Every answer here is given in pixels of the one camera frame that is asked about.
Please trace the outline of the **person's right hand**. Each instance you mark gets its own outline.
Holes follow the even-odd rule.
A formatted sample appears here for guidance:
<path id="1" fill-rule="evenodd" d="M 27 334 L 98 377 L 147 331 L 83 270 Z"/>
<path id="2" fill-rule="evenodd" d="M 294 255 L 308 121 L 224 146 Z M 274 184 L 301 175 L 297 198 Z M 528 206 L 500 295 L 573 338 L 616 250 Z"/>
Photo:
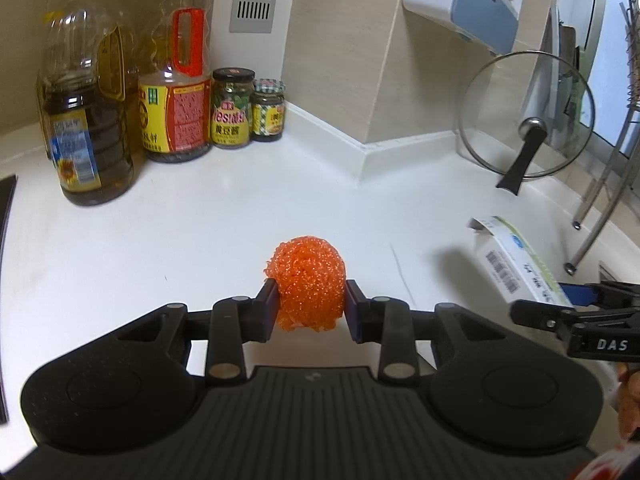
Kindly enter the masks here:
<path id="1" fill-rule="evenodd" d="M 618 428 L 624 440 L 632 440 L 640 424 L 640 386 L 638 370 L 631 370 L 626 363 L 617 365 L 620 386 L 617 390 Z"/>

